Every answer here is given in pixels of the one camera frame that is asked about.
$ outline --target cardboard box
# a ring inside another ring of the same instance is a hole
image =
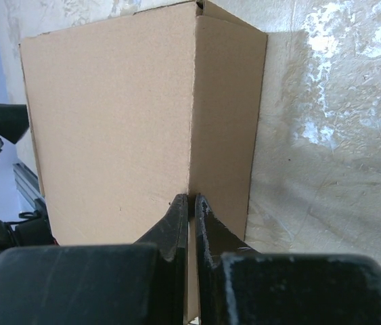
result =
[[[58,242],[133,242],[176,194],[198,192],[243,238],[266,41],[208,1],[23,40]],[[194,254],[191,239],[189,317],[198,308]]]

